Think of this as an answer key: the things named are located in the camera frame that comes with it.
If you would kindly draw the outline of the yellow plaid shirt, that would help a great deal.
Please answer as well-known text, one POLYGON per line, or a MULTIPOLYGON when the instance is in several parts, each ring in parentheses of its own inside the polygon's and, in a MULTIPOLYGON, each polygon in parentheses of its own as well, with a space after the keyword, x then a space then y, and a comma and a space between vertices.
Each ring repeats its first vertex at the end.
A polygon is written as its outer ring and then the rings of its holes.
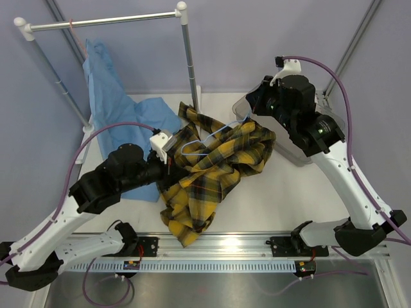
POLYGON ((252 119, 234 128, 180 103, 187 124, 177 134, 170 155, 188 176, 160 193, 162 222, 183 247, 210 226, 217 206, 246 176, 260 174, 274 150, 276 135, 252 119))

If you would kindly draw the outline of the aluminium frame post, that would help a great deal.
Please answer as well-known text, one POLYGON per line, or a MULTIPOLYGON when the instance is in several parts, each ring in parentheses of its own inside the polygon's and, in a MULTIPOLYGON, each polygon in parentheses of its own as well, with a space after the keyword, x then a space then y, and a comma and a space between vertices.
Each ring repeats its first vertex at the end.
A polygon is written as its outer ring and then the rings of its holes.
MULTIPOLYGON (((51 15, 52 19, 55 22, 64 22, 67 21, 63 11, 58 5, 58 1, 56 0, 42 0, 45 7, 48 9, 49 14, 51 15)), ((82 51, 79 43, 77 43, 74 35, 68 29, 60 30, 71 54, 74 56, 74 59, 78 63, 79 67, 83 68, 83 63, 85 61, 85 54, 82 51)))
POLYGON ((345 71, 348 66, 351 58, 353 57, 359 43, 362 41, 364 35, 366 34, 369 26, 371 25, 376 14, 380 10, 381 5, 384 3, 383 0, 372 0, 366 9, 359 25, 356 27, 356 30, 351 37, 344 54, 342 55, 336 69, 335 74, 338 77, 342 77, 342 73, 345 71))

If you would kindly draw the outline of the aluminium mounting rail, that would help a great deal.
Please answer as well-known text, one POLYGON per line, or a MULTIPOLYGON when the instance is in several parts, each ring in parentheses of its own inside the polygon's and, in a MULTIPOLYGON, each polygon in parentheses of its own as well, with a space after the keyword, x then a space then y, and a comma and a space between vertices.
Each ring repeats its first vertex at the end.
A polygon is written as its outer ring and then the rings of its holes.
MULTIPOLYGON (((302 260, 308 261, 311 257, 273 257, 270 245, 266 241, 275 235, 271 233, 206 233, 201 235, 193 244, 183 248, 180 242, 171 234, 164 232, 137 232, 139 237, 157 238, 156 260, 260 260, 260 259, 279 259, 279 260, 302 260)), ((66 243, 81 241, 99 235, 98 233, 74 233, 65 240, 66 243)), ((316 254, 315 260, 340 259, 344 261, 337 252, 328 248, 327 257, 319 257, 316 254)), ((354 261, 360 260, 389 260, 391 259, 389 248, 386 244, 380 244, 376 248, 366 252, 359 257, 349 256, 341 248, 338 251, 354 261)))

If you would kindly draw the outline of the aluminium frame post left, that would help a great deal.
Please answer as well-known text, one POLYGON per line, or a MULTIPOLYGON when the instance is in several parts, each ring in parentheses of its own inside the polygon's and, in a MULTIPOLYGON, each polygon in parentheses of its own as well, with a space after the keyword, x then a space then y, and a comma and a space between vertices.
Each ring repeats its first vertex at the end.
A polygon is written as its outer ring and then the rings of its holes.
MULTIPOLYGON (((45 7, 48 9, 49 14, 51 15, 52 19, 55 22, 64 22, 67 21, 63 11, 58 5, 58 1, 56 0, 42 0, 45 7)), ((60 30, 71 54, 74 56, 74 59, 78 63, 79 67, 83 68, 83 63, 85 61, 85 54, 82 51, 79 43, 77 43, 74 35, 68 29, 60 30)))

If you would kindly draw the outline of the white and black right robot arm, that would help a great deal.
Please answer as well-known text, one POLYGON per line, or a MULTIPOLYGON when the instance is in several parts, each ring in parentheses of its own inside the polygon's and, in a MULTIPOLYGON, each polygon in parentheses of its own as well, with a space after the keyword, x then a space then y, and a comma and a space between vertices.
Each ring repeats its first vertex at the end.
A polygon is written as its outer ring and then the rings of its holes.
POLYGON ((384 241, 406 222, 402 210, 393 210, 363 178, 348 154, 348 142, 337 122, 316 110, 316 90, 307 77, 293 74, 276 81, 264 77, 245 95, 252 113, 273 117, 290 140, 320 168, 343 201, 349 216, 340 221, 306 221, 291 233, 290 246, 299 255, 316 246, 339 246, 360 256, 384 241))

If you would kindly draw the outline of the light blue shirt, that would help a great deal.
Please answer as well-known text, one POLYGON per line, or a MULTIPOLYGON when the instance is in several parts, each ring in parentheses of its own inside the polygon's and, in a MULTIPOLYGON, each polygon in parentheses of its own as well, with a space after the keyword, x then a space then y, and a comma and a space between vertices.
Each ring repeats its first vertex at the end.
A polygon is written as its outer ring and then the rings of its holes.
MULTIPOLYGON (((88 58, 83 63, 89 90, 89 103, 96 130, 125 122, 145 124, 155 129, 177 133, 181 120, 162 98, 148 98, 135 102, 126 94, 115 70, 106 45, 99 40, 87 40, 88 58)), ((102 159, 123 144, 136 144, 144 151, 144 159, 151 150, 149 138, 153 132, 134 125, 109 128, 96 136, 102 159)))

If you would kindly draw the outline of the white and metal clothes rack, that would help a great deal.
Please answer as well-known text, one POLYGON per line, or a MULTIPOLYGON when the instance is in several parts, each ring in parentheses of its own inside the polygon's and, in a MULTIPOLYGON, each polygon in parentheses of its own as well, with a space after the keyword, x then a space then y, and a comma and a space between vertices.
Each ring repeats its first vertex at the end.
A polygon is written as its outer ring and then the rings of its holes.
POLYGON ((84 139, 82 149, 75 159, 76 164, 83 162, 90 143, 93 139, 98 141, 102 157, 108 157, 122 143, 136 143, 145 152, 150 148, 158 149, 161 144, 169 144, 170 139, 162 139, 165 133, 175 134, 180 130, 181 120, 164 102, 162 98, 148 98, 136 103, 126 94, 109 52, 102 42, 87 40, 83 50, 86 56, 83 63, 83 71, 89 90, 89 103, 91 118, 87 121, 71 93, 67 90, 63 81, 55 71, 51 62, 37 44, 34 37, 36 31, 62 30, 97 26, 104 24, 117 24, 124 22, 136 22, 153 19, 179 19, 182 27, 182 36, 186 52, 186 60, 189 71, 191 96, 194 104, 198 103, 195 73, 191 53, 191 44, 188 31, 188 10, 184 1, 177 3, 173 12, 151 13, 146 15, 132 15, 95 19, 88 21, 67 21, 54 24, 32 25, 21 17, 14 19, 26 41, 31 42, 39 52, 46 67, 54 74, 57 85, 62 89, 74 111, 84 123, 84 139))

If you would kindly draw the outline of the clear plastic bin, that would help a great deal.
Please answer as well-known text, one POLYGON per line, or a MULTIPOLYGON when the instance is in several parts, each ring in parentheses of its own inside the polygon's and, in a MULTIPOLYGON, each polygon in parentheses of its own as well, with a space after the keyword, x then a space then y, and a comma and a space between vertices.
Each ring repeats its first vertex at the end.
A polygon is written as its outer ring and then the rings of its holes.
MULTIPOLYGON (((320 90, 316 91, 315 103, 317 104, 316 111, 331 116, 342 130, 345 129, 344 120, 333 112, 324 93, 320 90)), ((251 112, 251 108, 247 103, 245 96, 232 106, 232 111, 237 120, 243 119, 251 112)), ((295 164, 297 167, 312 163, 311 158, 307 157, 303 151, 289 139, 287 131, 274 118, 269 116, 258 116, 255 114, 251 114, 250 118, 276 134, 277 139, 274 149, 284 158, 295 164)))

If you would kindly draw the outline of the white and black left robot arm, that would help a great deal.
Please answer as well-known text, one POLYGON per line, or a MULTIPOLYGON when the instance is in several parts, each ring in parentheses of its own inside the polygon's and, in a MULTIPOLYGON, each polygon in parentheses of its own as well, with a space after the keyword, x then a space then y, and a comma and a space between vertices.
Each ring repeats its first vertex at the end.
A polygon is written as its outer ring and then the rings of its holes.
POLYGON ((67 243, 66 239, 77 228, 119 203, 123 193, 152 183, 167 190, 188 174, 172 158, 164 161, 154 151, 144 158, 139 146, 121 145, 71 186, 58 216, 45 219, 34 230, 37 233, 50 224, 32 244, 24 247, 32 235, 1 243, 1 260, 11 266, 5 273, 5 284, 36 291, 82 262, 101 256, 134 254, 139 240, 129 223, 118 223, 109 231, 77 242, 67 243))

